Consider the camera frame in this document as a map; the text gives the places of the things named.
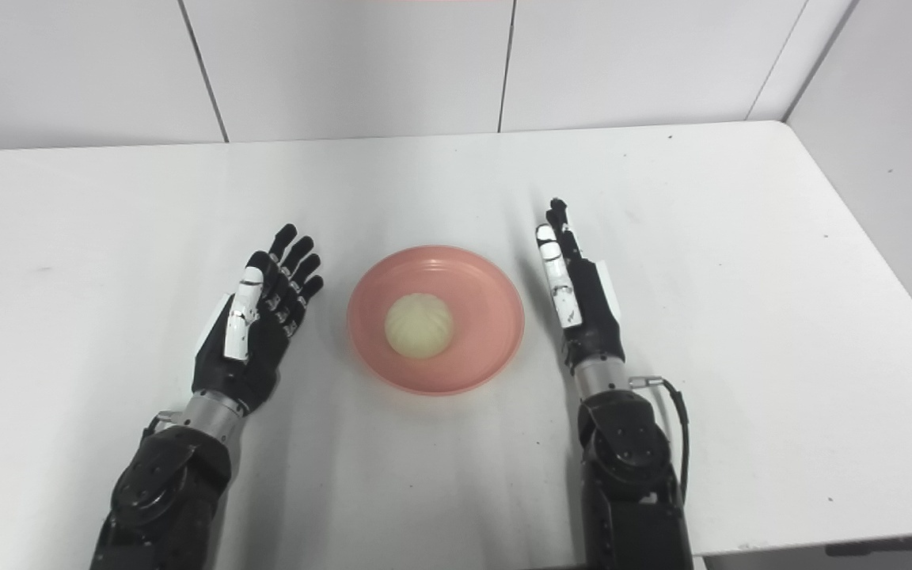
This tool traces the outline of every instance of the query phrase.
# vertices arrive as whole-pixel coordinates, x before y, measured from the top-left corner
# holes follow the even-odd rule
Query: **white table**
[[[244,426],[216,568],[582,559],[533,245],[554,195],[608,260],[629,370],[684,390],[695,553],[912,534],[912,302],[786,126],[722,123],[0,152],[0,569],[86,565],[139,430],[286,221],[328,285]],[[461,396],[348,349],[358,278],[421,243],[489,257],[525,306],[511,365]]]

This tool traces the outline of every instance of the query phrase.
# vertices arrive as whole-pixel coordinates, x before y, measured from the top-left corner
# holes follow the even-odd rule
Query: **white finger segment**
[[[224,333],[224,356],[232,360],[249,360],[249,327],[258,318],[257,304],[263,293],[263,272],[246,267],[231,299]]]
[[[547,224],[537,227],[537,248],[544,262],[544,274],[547,275],[547,289],[554,302],[554,311],[558,315],[558,324],[568,329],[583,324],[579,302],[576,301],[576,290],[572,288],[572,279],[568,277],[568,267],[561,256],[561,246],[554,237],[554,230]]]

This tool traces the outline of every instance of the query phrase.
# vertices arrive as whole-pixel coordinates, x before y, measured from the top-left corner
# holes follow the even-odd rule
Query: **pink plate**
[[[387,311],[410,293],[431,293],[452,311],[453,340],[437,356],[406,358],[386,340]],[[358,356],[385,382],[442,396],[480,386],[502,370],[523,338],[523,304],[509,278],[484,257],[424,245],[388,256],[361,278],[347,327]]]

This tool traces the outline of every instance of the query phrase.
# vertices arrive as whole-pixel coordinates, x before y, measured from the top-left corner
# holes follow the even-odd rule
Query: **robotic hand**
[[[565,339],[565,365],[579,387],[583,445],[583,533],[587,569],[690,570],[684,517],[688,418],[681,394],[663,378],[625,372],[609,280],[580,253],[565,202],[551,201],[537,227],[537,248]],[[633,389],[665,386],[684,439],[682,482],[652,405]]]
[[[285,250],[288,224],[269,252],[250,257],[196,354],[184,412],[160,412],[112,492],[91,570],[196,570],[206,563],[210,525],[231,480],[226,441],[276,386],[276,368],[322,288],[311,237]],[[157,430],[161,422],[170,427]]]

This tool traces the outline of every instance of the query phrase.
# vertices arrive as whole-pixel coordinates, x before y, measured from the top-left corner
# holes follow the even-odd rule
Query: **steamed bun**
[[[386,314],[386,339],[408,358],[431,358],[453,339],[453,315],[442,299],[412,293],[396,300]]]

